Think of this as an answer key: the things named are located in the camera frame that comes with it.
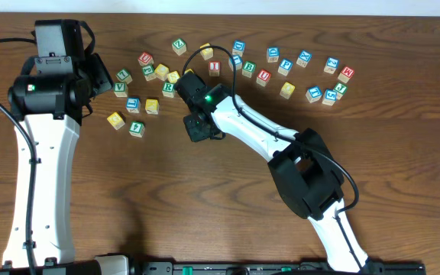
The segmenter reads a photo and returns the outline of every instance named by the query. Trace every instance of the wood grain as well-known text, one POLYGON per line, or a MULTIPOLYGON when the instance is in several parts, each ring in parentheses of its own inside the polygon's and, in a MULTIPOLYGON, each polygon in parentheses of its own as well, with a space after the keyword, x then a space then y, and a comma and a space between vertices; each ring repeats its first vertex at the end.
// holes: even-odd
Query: wood grain
MULTIPOLYGON (((312 226, 280 200, 264 160, 233 137, 193 144, 184 131, 180 99, 161 95, 161 81, 146 82, 137 62, 146 50, 154 62, 181 70, 204 43, 231 48, 247 43, 244 60, 273 73, 267 88, 239 73, 238 93, 274 121, 315 129, 335 158, 358 181, 361 202, 348 215, 361 247, 383 260, 421 260, 440 274, 440 18, 0 14, 0 37, 30 37, 34 21, 85 20, 95 51, 111 74, 127 68, 130 94, 160 99, 160 115, 130 115, 113 93, 93 102, 73 162, 71 219, 77 259, 123 251, 178 261, 298 261, 325 257, 312 226), (188 52, 171 47, 181 37, 188 52), (307 68, 288 77, 267 63, 265 50, 280 47, 296 60, 313 53, 307 68), (355 70, 348 93, 334 106, 309 104, 306 89, 330 89, 337 76, 323 73, 327 57, 355 70), (296 86, 279 96, 285 81, 296 86), (112 112, 146 124, 144 138, 116 131, 112 112)), ((30 44, 0 44, 0 101, 30 44)), ((231 84, 227 59, 209 77, 207 62, 191 67, 203 79, 231 84)), ((11 227, 17 151, 11 124, 0 114, 0 260, 11 227)), ((346 199, 352 199, 345 184, 346 199)))

